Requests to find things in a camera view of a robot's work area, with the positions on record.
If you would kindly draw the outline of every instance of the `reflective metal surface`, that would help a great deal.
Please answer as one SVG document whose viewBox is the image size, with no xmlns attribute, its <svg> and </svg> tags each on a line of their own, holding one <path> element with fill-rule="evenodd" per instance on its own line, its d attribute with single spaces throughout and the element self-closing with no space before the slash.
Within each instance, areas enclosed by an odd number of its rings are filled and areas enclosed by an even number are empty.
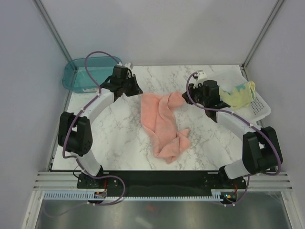
<svg viewBox="0 0 305 229">
<path fill-rule="evenodd" d="M 59 214 L 80 201 L 44 201 Z M 123 201 L 112 206 L 84 205 L 61 217 L 41 213 L 40 229 L 290 229 L 280 194 L 247 193 L 235 207 L 210 202 Z"/>
</svg>

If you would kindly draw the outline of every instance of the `white basket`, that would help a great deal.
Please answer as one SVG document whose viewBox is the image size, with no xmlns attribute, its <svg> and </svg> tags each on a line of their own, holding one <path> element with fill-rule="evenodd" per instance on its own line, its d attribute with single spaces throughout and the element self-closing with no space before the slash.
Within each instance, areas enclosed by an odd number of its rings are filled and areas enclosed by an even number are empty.
<svg viewBox="0 0 305 229">
<path fill-rule="evenodd" d="M 217 84 L 228 92 L 247 81 L 241 72 L 234 69 L 209 75 L 208 78 L 217 81 Z M 248 107 L 242 107 L 234 111 L 251 123 L 257 122 L 271 113 L 271 108 L 258 92 L 255 92 L 255 95 L 256 98 Z"/>
</svg>

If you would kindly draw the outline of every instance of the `teal basket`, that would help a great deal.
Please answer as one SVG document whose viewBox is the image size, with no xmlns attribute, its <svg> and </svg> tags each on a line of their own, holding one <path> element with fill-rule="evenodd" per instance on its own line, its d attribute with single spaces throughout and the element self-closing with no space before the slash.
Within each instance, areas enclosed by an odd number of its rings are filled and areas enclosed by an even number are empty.
<svg viewBox="0 0 305 229">
<path fill-rule="evenodd" d="M 101 85 L 108 76 L 112 75 L 113 67 L 117 65 L 109 56 L 93 57 L 87 61 L 87 66 L 92 77 Z M 69 62 L 65 67 L 62 85 L 76 93 L 96 92 L 97 86 L 90 79 L 85 70 L 85 59 L 76 59 Z"/>
</svg>

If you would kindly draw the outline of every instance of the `white wall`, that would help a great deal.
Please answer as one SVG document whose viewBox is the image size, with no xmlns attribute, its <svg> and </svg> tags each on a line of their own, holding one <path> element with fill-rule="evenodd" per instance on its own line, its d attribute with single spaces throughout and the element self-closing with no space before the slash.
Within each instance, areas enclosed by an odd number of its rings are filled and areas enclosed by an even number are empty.
<svg viewBox="0 0 305 229">
<path fill-rule="evenodd" d="M 41 0 L 71 57 L 242 64 L 276 0 Z"/>
<path fill-rule="evenodd" d="M 46 166 L 66 61 L 31 0 L 0 1 L 0 228 L 19 229 Z"/>
<path fill-rule="evenodd" d="M 272 112 L 265 119 L 278 134 L 284 170 L 305 214 L 305 1 L 287 0 L 248 66 Z"/>
</svg>

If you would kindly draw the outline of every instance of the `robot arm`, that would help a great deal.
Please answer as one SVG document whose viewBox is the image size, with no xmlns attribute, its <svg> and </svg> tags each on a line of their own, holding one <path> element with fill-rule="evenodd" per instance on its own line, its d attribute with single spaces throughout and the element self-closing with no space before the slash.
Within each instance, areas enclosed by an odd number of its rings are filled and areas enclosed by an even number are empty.
<svg viewBox="0 0 305 229">
<path fill-rule="evenodd" d="M 242 159 L 221 167 L 219 169 L 221 178 L 224 181 L 231 180 L 249 174 L 254 175 L 264 172 L 267 169 L 277 166 L 276 156 L 266 140 L 248 124 L 231 115 L 231 111 L 233 110 L 221 100 L 217 82 L 205 80 L 202 71 L 198 71 L 194 78 L 196 83 L 191 83 L 188 86 L 190 96 L 194 102 L 201 104 L 205 108 L 219 109 L 220 111 L 205 110 L 205 113 L 214 122 L 231 130 L 243 142 Z M 183 98 L 187 103 L 193 104 L 189 100 L 187 93 L 183 94 Z M 282 163 L 283 158 L 275 130 L 272 127 L 263 128 L 258 125 L 252 126 L 263 132 L 270 139 Z"/>
<path fill-rule="evenodd" d="M 103 168 L 96 161 L 91 150 L 93 143 L 91 124 L 107 106 L 114 103 L 122 94 L 133 96 L 143 93 L 137 84 L 135 75 L 132 75 L 130 68 L 126 66 L 116 65 L 109 79 L 109 82 L 101 85 L 100 96 L 78 117 L 74 125 L 77 130 L 72 130 L 66 147 L 66 151 L 76 157 L 82 167 L 93 176 L 98 176 Z M 74 118 L 73 113 L 61 114 L 58 134 L 60 146 L 63 146 Z"/>
</svg>

